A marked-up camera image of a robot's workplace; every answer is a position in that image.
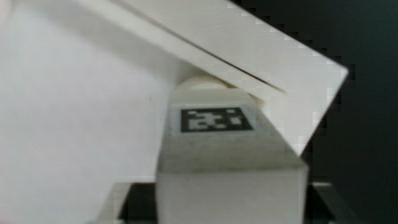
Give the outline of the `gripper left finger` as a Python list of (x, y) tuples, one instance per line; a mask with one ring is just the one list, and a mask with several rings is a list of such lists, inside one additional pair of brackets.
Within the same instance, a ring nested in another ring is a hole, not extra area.
[(100, 214), (87, 224), (159, 224), (155, 189), (153, 182), (116, 183)]

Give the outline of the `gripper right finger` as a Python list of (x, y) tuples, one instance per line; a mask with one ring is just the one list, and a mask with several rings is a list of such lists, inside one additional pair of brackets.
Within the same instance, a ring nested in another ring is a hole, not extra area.
[(359, 224), (359, 218), (329, 182), (308, 187), (304, 224)]

